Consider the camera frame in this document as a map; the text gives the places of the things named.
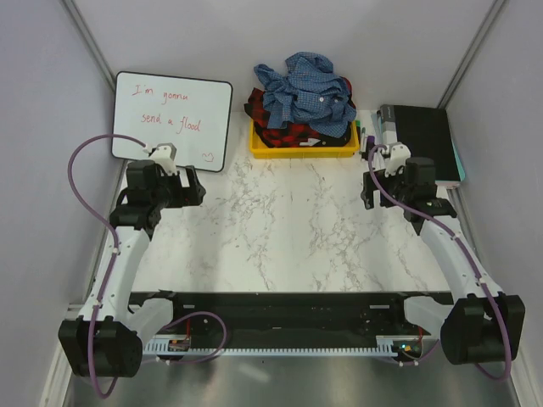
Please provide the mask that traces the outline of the blue checkered long sleeve shirt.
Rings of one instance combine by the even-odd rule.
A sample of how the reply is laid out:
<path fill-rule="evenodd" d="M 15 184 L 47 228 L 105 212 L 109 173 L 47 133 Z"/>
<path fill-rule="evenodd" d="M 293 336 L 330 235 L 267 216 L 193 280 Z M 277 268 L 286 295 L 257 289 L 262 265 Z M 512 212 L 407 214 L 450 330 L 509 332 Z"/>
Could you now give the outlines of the blue checkered long sleeve shirt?
<path fill-rule="evenodd" d="M 285 60 L 287 74 L 266 64 L 254 73 L 264 87 L 263 108 L 268 126 L 308 125 L 313 131 L 339 138 L 356 118 L 347 80 L 333 71 L 333 63 L 318 53 L 298 52 Z"/>

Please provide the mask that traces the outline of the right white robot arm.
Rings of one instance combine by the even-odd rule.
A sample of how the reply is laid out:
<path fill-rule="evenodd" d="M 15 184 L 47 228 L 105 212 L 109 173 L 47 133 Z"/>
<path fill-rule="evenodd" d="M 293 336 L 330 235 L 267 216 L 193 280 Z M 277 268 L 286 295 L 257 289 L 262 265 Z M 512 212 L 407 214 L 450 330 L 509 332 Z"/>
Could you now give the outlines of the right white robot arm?
<path fill-rule="evenodd" d="M 378 194 L 381 206 L 403 209 L 437 261 L 453 300 L 443 305 L 427 295 L 409 297 L 389 312 L 390 327 L 405 334 L 420 326 L 439 339 L 453 365 L 502 362 L 509 371 L 518 355 L 525 306 L 484 270 L 451 202 L 438 197 L 434 172 L 431 159 L 410 158 L 397 175 L 370 168 L 363 176 L 365 207 L 372 209 Z"/>

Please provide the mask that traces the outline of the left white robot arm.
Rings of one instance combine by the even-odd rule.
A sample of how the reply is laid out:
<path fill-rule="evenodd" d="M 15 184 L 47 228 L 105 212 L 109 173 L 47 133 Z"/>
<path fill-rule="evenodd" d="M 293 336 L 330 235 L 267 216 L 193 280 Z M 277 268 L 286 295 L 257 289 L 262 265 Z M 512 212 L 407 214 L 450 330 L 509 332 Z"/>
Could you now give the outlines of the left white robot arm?
<path fill-rule="evenodd" d="M 129 309 L 137 269 L 161 220 L 163 209 L 202 204 L 205 189 L 193 166 L 185 167 L 188 185 L 179 173 L 169 175 L 150 159 L 131 162 L 127 185 L 109 216 L 114 232 L 111 258 L 102 265 L 87 301 L 74 320 L 59 328 L 59 341 L 73 373 L 90 377 L 133 377 L 143 350 L 162 328 L 177 333 L 186 313 L 171 300 L 152 295 Z"/>

